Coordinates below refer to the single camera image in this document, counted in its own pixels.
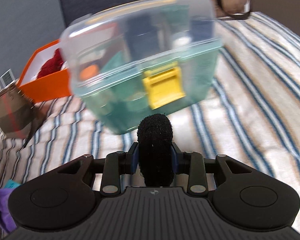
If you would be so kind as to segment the black fuzzy sock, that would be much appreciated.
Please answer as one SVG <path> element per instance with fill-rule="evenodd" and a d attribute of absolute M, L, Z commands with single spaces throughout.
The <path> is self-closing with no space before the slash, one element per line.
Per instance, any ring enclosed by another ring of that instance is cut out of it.
<path fill-rule="evenodd" d="M 153 114 L 138 126 L 139 168 L 147 187 L 169 187 L 174 180 L 173 130 L 167 116 Z"/>

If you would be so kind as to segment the purple knit scarf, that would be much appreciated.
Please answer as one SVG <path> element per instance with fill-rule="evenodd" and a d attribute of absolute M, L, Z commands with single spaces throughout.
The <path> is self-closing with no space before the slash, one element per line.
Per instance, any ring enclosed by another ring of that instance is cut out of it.
<path fill-rule="evenodd" d="M 0 227 L 6 233 L 17 228 L 8 209 L 8 199 L 13 190 L 12 188 L 0 188 Z"/>

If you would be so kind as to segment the striped bed sheet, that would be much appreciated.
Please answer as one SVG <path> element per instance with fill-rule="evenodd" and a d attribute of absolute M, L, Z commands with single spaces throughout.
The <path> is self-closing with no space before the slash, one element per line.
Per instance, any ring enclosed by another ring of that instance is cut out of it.
<path fill-rule="evenodd" d="M 300 37 L 269 16 L 216 25 L 223 48 L 205 100 L 170 115 L 182 151 L 226 154 L 293 187 L 300 196 Z M 111 133 L 70 96 L 39 104 L 47 119 L 31 141 L 0 129 L 0 187 L 25 183 L 85 153 L 129 149 L 136 131 Z M 300 232 L 300 211 L 294 221 Z"/>

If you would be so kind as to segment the orange cardboard box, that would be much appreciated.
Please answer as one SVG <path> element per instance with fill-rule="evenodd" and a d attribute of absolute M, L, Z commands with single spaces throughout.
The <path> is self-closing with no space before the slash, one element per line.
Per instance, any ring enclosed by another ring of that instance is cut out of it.
<path fill-rule="evenodd" d="M 58 40 L 38 48 L 28 60 L 17 82 L 17 87 L 35 103 L 71 95 L 67 69 L 36 78 L 43 64 L 53 57 L 58 48 Z"/>

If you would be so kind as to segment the teal tissue pack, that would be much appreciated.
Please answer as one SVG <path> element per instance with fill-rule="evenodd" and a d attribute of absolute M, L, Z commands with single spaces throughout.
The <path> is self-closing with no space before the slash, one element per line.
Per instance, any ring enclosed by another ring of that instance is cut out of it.
<path fill-rule="evenodd" d="M 17 188 L 17 187 L 19 187 L 19 186 L 20 186 L 20 183 L 15 182 L 15 181 L 9 179 L 9 180 L 7 181 L 7 183 L 5 184 L 4 188 L 5 188 L 5 189 L 15 189 L 15 188 Z"/>

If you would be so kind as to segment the brown plaid handbag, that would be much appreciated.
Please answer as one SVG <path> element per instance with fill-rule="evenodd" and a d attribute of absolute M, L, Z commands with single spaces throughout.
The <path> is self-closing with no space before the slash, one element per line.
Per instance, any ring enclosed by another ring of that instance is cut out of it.
<path fill-rule="evenodd" d="M 26 147 L 45 118 L 14 82 L 0 91 L 0 128 L 7 138 L 23 139 Z"/>

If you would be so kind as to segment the clear plastic storage box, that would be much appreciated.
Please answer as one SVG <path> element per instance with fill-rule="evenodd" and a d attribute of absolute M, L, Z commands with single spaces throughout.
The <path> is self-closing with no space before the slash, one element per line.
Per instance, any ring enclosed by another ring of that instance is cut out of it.
<path fill-rule="evenodd" d="M 205 99 L 222 47 L 211 0 L 140 0 L 65 29 L 72 93 L 115 134 Z"/>

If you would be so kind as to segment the red knit hat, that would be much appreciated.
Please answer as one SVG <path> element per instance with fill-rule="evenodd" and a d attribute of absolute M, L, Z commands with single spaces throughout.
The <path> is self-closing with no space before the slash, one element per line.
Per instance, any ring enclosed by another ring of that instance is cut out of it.
<path fill-rule="evenodd" d="M 52 58 L 47 60 L 41 67 L 37 79 L 53 74 L 61 70 L 64 60 L 61 56 L 60 49 L 56 49 Z"/>

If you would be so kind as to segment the white digital clock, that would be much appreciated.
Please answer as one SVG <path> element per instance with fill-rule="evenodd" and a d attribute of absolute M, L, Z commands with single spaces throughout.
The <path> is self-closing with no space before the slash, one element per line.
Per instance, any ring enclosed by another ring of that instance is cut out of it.
<path fill-rule="evenodd" d="M 6 72 L 4 72 L 4 74 L 2 74 L 2 76 L 0 77 L 0 81 L 4 88 L 14 83 L 16 79 L 12 73 L 12 70 L 8 69 Z"/>

